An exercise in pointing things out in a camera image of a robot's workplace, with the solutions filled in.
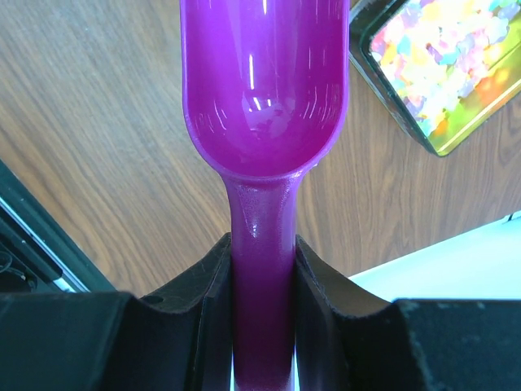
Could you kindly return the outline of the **gold tin of gummies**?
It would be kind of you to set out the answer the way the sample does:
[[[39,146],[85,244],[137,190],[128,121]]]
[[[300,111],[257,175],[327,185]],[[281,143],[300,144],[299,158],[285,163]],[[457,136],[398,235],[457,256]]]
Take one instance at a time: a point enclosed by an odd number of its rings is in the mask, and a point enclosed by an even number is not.
[[[360,1],[349,58],[402,130],[447,156],[520,92],[520,3]]]

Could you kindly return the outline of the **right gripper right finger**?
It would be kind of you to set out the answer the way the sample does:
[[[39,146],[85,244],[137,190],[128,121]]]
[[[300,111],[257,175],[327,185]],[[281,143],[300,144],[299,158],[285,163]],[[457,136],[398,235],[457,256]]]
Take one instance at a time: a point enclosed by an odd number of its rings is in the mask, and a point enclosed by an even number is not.
[[[296,365],[303,390],[425,390],[405,316],[296,238]]]

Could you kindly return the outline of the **purple plastic scoop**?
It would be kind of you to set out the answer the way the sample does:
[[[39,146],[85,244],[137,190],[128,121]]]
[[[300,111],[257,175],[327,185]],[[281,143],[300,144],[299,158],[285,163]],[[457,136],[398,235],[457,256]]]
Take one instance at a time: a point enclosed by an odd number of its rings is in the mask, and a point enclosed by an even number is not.
[[[237,390],[291,390],[296,205],[348,106],[347,1],[183,1],[182,105],[230,204]]]

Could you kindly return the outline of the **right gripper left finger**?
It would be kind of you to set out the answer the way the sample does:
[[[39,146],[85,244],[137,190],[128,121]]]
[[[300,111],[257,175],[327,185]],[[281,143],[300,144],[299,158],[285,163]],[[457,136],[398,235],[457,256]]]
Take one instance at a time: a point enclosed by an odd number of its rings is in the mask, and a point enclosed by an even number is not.
[[[232,367],[230,234],[154,292],[131,297],[103,390],[228,390]]]

